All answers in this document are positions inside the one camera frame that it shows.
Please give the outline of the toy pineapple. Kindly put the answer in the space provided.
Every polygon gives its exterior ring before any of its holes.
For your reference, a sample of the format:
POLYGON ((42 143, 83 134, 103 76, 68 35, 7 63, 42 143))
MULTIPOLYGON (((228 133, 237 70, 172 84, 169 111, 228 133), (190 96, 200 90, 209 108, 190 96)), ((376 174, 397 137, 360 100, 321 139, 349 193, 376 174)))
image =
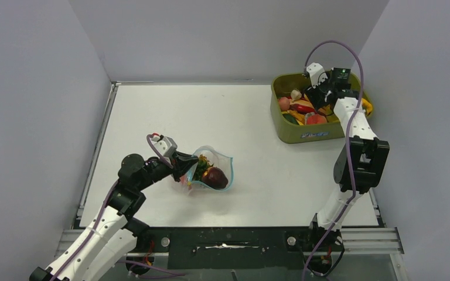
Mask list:
POLYGON ((213 166, 214 164, 211 164, 211 162, 206 156, 200 155, 192 180, 202 181, 204 174, 208 171, 209 168, 213 166))

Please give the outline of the clear zip top bag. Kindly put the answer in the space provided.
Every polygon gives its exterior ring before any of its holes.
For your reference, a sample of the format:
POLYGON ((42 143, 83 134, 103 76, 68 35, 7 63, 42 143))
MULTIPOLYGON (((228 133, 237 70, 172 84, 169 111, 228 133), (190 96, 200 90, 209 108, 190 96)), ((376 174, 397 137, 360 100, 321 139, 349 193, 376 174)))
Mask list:
POLYGON ((233 158, 211 146, 201 146, 194 154, 198 163, 185 173, 178 183, 184 194, 196 190, 227 191, 233 184, 233 158))

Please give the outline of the dark red toy apple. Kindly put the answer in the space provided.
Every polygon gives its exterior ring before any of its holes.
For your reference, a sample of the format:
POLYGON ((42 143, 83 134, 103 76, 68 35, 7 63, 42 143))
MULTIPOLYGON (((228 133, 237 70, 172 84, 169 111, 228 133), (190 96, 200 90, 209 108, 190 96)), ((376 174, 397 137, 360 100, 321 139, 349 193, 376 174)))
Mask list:
POLYGON ((201 182, 212 189, 224 190, 227 187, 229 180, 221 169, 218 167, 211 167, 204 174, 201 182))

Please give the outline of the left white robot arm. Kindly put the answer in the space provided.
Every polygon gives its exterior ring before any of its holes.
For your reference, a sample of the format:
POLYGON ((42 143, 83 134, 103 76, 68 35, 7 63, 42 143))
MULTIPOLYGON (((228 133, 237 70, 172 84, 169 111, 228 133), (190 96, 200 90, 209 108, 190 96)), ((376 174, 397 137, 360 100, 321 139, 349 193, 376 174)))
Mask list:
POLYGON ((170 165, 157 157, 124 157, 118 179, 96 217, 55 261, 36 268, 29 279, 99 280, 135 248, 138 237, 149 228, 134 217, 146 200, 142 191, 168 176, 179 181, 198 161, 197 156, 182 152, 172 154, 170 165))

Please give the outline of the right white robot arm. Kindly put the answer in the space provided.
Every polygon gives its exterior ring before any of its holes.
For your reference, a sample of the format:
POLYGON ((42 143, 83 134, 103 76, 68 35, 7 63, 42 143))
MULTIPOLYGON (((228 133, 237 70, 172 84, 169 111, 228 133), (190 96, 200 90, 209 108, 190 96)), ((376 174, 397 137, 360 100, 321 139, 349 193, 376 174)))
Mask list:
POLYGON ((313 219, 319 227, 306 233, 308 246, 320 250, 329 243, 326 229, 339 230, 355 202, 379 184, 390 145, 371 129, 363 108, 363 92, 351 88, 350 69, 326 71, 312 63, 305 68, 305 75, 311 82, 307 97, 316 109, 331 108, 345 137, 333 169, 337 187, 313 219))

